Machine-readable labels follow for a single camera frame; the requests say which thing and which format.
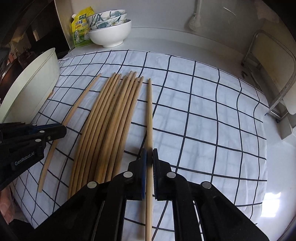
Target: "white bowl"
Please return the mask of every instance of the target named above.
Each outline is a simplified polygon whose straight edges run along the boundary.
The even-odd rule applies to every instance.
[[[113,17],[118,17],[122,14],[125,14],[126,11],[124,9],[119,9],[119,10],[111,10],[111,11],[106,11],[106,12],[100,12],[96,13],[94,15],[90,15],[86,18],[86,21],[91,28],[93,25],[97,25],[101,22],[104,22],[110,18]]]
[[[17,77],[0,107],[0,123],[29,124],[52,92],[60,74],[59,62],[49,49],[30,63]]]
[[[95,29],[99,29],[99,28],[107,28],[107,27],[123,24],[126,22],[127,22],[127,13],[122,14],[118,17],[110,18],[104,22],[100,22],[99,24],[90,27],[90,29],[95,30]]]
[[[131,20],[128,20],[120,25],[90,30],[89,37],[95,44],[103,45],[104,48],[112,48],[122,44],[130,32]]]

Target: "white wall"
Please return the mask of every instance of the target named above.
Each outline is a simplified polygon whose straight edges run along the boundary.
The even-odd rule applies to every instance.
[[[258,20],[252,0],[203,0],[201,27],[193,32],[187,22],[195,0],[71,0],[74,13],[91,6],[97,12],[126,9],[133,27],[186,31],[215,40],[245,54],[252,35],[264,20]],[[234,16],[223,7],[236,14]]]

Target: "yellow plastic bag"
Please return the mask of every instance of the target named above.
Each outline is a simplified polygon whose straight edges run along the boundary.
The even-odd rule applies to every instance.
[[[79,12],[72,22],[72,33],[75,48],[84,45],[92,44],[89,38],[89,26],[87,24],[86,18],[93,15],[94,11],[91,7],[87,7]]]

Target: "bundle of chopsticks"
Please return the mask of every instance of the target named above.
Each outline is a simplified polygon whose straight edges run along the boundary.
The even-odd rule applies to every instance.
[[[120,170],[133,111],[144,77],[108,78],[84,125],[74,158],[68,198],[90,181],[110,181]]]

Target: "white plastic bowl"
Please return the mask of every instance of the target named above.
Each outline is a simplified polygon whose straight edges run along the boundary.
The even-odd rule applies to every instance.
[[[55,48],[30,63],[17,77],[0,107],[0,123],[30,123],[52,92],[60,74]]]
[[[89,37],[98,45],[103,45],[104,48],[112,48],[123,43],[123,40],[131,32],[131,20],[126,23],[100,28],[89,31]]]

